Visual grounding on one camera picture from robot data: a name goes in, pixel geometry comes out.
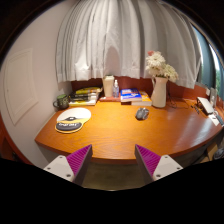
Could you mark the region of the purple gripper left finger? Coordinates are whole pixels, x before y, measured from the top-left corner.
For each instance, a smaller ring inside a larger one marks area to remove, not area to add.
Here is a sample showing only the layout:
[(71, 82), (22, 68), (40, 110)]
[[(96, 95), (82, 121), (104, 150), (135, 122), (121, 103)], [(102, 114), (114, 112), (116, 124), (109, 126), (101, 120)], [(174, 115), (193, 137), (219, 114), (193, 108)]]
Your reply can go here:
[(81, 186), (92, 154), (92, 145), (87, 145), (68, 156), (59, 155), (44, 170)]

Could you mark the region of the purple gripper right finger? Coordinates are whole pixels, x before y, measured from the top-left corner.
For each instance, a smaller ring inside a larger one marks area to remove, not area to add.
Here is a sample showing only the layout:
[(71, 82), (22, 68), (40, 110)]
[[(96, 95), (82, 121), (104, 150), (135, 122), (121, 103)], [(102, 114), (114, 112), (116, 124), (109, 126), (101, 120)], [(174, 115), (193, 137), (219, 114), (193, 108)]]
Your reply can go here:
[(135, 145), (135, 157), (145, 184), (152, 183), (182, 169), (169, 155), (159, 156), (151, 150)]

